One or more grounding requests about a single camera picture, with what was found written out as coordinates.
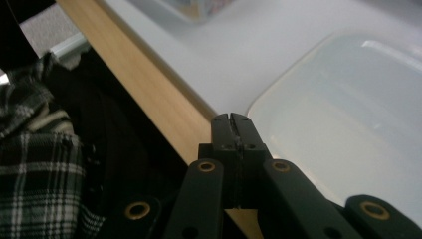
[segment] wooden strip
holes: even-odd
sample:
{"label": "wooden strip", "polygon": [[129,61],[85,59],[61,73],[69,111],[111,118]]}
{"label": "wooden strip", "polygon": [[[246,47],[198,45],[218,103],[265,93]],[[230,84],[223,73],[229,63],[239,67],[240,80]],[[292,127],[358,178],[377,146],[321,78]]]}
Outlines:
{"label": "wooden strip", "polygon": [[[196,160],[198,144],[211,141],[215,114],[95,0],[57,2],[183,160]],[[262,238],[256,213],[230,210],[229,215],[248,238]]]}

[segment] black fabric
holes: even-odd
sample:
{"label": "black fabric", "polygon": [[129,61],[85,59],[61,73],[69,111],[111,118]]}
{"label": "black fabric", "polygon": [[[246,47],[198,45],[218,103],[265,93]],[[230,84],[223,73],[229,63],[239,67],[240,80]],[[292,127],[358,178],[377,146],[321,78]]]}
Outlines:
{"label": "black fabric", "polygon": [[127,194],[144,194],[149,159],[116,102],[62,67],[55,67],[45,83],[70,115],[75,133],[92,148],[83,198],[89,209],[107,216]]}
{"label": "black fabric", "polygon": [[144,144],[151,167],[159,168],[166,177],[180,184],[187,170],[186,164],[99,55],[93,49],[82,54],[81,61],[73,72],[90,79],[103,93],[115,99]]}
{"label": "black fabric", "polygon": [[6,0],[0,0],[0,33],[1,70],[8,72],[33,64],[38,59]]}

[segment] white surface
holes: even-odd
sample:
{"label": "white surface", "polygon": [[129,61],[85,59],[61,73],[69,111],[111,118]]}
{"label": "white surface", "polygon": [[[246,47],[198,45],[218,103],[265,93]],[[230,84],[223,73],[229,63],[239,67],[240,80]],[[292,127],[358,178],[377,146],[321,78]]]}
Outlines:
{"label": "white surface", "polygon": [[345,34],[311,51],[251,106],[275,158],[330,200],[379,197],[422,227],[422,56]]}
{"label": "white surface", "polygon": [[0,76],[0,85],[9,84],[9,78],[6,74]]}
{"label": "white surface", "polygon": [[421,0],[238,0],[203,25],[186,24],[153,0],[103,1],[218,114],[244,114],[337,30],[422,44]]}

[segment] checkered cloth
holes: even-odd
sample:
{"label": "checkered cloth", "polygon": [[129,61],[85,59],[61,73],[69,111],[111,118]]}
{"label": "checkered cloth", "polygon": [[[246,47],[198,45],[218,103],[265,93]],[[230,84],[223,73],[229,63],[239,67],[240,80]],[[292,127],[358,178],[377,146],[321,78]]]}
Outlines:
{"label": "checkered cloth", "polygon": [[94,238],[105,221],[81,202],[82,144],[40,82],[52,62],[0,86],[0,238]]}

